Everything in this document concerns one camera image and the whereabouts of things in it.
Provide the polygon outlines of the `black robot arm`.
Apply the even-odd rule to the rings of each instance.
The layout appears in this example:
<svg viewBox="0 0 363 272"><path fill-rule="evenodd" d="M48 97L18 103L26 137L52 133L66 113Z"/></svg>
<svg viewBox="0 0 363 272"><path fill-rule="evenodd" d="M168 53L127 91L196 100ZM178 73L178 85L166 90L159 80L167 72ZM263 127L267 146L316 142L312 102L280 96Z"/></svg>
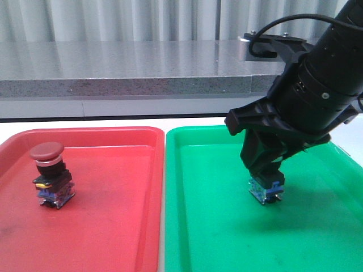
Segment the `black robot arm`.
<svg viewBox="0 0 363 272"><path fill-rule="evenodd" d="M316 19L329 24L315 45L293 37L247 35L254 57L281 57L284 72L267 95L231 109L225 124L231 135L245 132L242 162L264 189L284 184L281 162L330 140L330 131L358 111L362 95L362 2L348 1L336 18L299 14L276 20Z"/></svg>

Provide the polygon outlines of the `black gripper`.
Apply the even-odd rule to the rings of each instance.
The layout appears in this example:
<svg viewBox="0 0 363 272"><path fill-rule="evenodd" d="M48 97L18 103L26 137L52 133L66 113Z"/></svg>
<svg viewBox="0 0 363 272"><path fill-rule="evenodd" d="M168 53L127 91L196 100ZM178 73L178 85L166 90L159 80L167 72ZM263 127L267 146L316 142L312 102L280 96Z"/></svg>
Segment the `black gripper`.
<svg viewBox="0 0 363 272"><path fill-rule="evenodd" d="M246 106L231 109L225 124L231 135L245 131L240 158L251 176L285 182L280 171L283 160L310 147L330 141L330 131L347 124L359 114L359 100L339 113L325 128L308 132L286 122L266 97Z"/></svg>

